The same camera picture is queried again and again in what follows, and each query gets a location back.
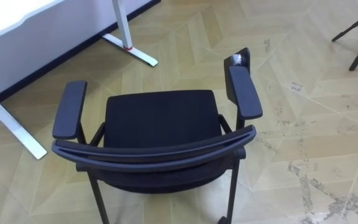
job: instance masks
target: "desk leg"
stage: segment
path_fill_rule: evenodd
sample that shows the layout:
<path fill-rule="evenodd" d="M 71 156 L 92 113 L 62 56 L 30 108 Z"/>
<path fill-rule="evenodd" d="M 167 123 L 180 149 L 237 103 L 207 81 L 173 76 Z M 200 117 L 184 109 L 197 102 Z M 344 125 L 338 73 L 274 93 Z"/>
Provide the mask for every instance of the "desk leg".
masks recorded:
<path fill-rule="evenodd" d="M 121 31 L 122 40 L 111 34 L 105 34 L 103 38 L 105 38 L 107 41 L 110 41 L 114 45 L 124 49 L 133 56 L 143 60 L 149 65 L 153 67 L 156 66 L 158 64 L 158 61 L 156 59 L 132 46 L 131 33 L 129 32 L 128 20 L 126 16 L 127 14 L 125 13 L 122 0 L 112 0 L 112 5 L 114 7 L 114 12 L 116 13 L 118 28 Z"/>
<path fill-rule="evenodd" d="M 31 134 L 25 130 L 5 108 L 0 105 L 0 121 L 15 135 L 15 137 L 30 151 L 36 158 L 41 159 L 47 151 L 42 147 Z"/>

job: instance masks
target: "black chair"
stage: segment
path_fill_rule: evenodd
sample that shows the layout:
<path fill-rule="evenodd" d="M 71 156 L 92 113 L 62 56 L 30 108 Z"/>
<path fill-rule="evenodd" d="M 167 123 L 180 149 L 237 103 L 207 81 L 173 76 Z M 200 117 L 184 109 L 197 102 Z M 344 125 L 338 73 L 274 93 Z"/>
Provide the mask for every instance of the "black chair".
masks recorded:
<path fill-rule="evenodd" d="M 224 61 L 227 97 L 238 108 L 234 132 L 218 114 L 211 90 L 165 91 L 110 97 L 106 121 L 87 143 L 80 121 L 86 82 L 67 84 L 52 149 L 75 162 L 78 172 L 88 173 L 103 224 L 109 220 L 98 180 L 128 192 L 165 194 L 205 185 L 228 169 L 229 207 L 219 223 L 231 223 L 239 162 L 246 158 L 244 146 L 256 135 L 244 122 L 262 116 L 249 68 L 248 49 Z M 102 137 L 103 147 L 98 147 Z"/>

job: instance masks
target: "desk top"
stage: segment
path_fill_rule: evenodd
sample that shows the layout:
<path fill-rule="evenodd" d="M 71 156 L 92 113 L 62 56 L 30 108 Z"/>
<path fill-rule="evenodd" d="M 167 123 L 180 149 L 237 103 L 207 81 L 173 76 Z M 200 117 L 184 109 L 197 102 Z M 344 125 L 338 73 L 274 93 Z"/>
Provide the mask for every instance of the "desk top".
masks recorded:
<path fill-rule="evenodd" d="M 0 0 L 0 35 L 63 0 Z"/>

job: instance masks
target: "desk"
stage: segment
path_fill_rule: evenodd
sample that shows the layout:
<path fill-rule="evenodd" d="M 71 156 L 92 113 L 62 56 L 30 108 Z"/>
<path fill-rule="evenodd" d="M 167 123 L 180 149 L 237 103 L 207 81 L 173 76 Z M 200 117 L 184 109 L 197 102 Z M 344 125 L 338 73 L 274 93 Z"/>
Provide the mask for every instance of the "desk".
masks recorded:
<path fill-rule="evenodd" d="M 64 0 L 2 0 L 0 1 L 0 36 L 19 27 L 23 22 L 38 13 L 53 7 Z M 117 46 L 123 48 L 126 52 L 145 61 L 151 66 L 158 62 L 147 54 L 137 50 L 132 46 L 131 34 L 129 32 L 128 21 L 124 11 L 124 5 L 121 0 L 112 0 L 114 11 L 117 17 L 117 23 L 122 33 L 123 40 L 106 34 L 103 37 Z M 41 159 L 47 151 L 35 140 L 31 134 L 17 122 L 2 105 L 0 105 L 0 121 L 10 132 L 30 151 L 36 158 Z"/>

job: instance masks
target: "light wood floor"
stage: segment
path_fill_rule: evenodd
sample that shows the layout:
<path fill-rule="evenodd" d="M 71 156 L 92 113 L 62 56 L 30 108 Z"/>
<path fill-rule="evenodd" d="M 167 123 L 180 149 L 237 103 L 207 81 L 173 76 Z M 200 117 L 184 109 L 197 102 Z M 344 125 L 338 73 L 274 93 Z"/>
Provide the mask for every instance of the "light wood floor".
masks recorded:
<path fill-rule="evenodd" d="M 264 117 L 250 123 L 234 223 L 358 224 L 358 0 L 163 0 L 130 22 L 147 65 L 103 40 L 3 105 L 50 151 L 52 122 L 66 82 L 87 80 L 88 138 L 108 96 L 212 89 L 234 126 L 223 59 L 243 47 Z M 129 194 L 101 184 L 111 223 L 208 224 L 225 214 L 230 173 L 200 189 Z M 0 224 L 101 223 L 90 184 L 50 152 L 36 161 L 0 124 Z"/>

